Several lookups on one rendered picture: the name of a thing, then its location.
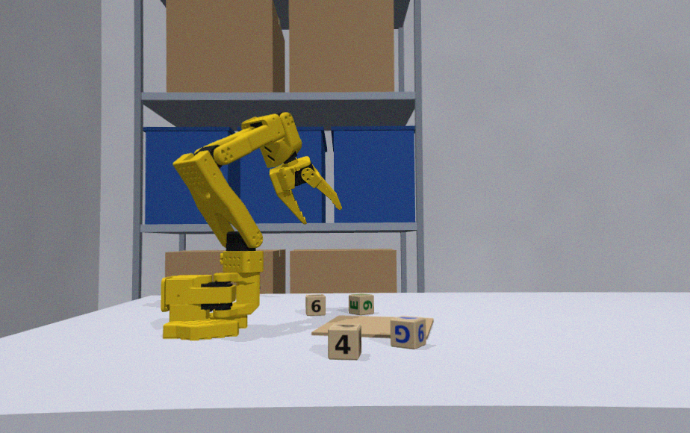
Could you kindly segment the tan flat mat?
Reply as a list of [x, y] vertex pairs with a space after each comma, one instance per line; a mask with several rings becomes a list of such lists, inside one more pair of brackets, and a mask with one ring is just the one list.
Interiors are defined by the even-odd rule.
[[[337, 316], [312, 331], [311, 335], [328, 336], [328, 329], [334, 323], [361, 324], [361, 337], [391, 338], [390, 319], [394, 317]], [[428, 339], [434, 319], [426, 319], [426, 339]]]

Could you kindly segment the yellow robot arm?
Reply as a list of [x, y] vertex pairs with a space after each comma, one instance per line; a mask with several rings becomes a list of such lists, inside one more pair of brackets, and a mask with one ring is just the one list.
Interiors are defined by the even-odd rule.
[[[287, 112], [251, 118], [242, 122], [241, 129], [173, 163], [226, 252], [220, 253], [223, 272], [214, 274], [215, 282], [212, 275], [166, 279], [165, 305], [170, 305], [170, 322], [163, 326], [163, 339], [237, 337], [239, 328], [247, 328], [247, 315], [260, 305], [264, 251], [256, 248], [263, 243], [263, 236], [220, 168], [258, 148], [267, 168], [290, 163], [296, 160], [302, 140]], [[237, 283], [237, 303], [232, 282]]]

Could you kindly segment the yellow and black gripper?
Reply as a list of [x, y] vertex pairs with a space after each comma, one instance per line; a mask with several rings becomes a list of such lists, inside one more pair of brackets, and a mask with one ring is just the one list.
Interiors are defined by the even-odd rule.
[[294, 189], [295, 186], [307, 183], [313, 188], [316, 187], [332, 200], [332, 203], [338, 210], [342, 209], [337, 193], [323, 179], [314, 165], [312, 165], [310, 157], [308, 156], [296, 158], [296, 160], [290, 163], [270, 169], [270, 179], [273, 183], [276, 195], [303, 224], [307, 224], [307, 220], [303, 217], [302, 212], [300, 212], [297, 201], [295, 201], [293, 196], [292, 189]]

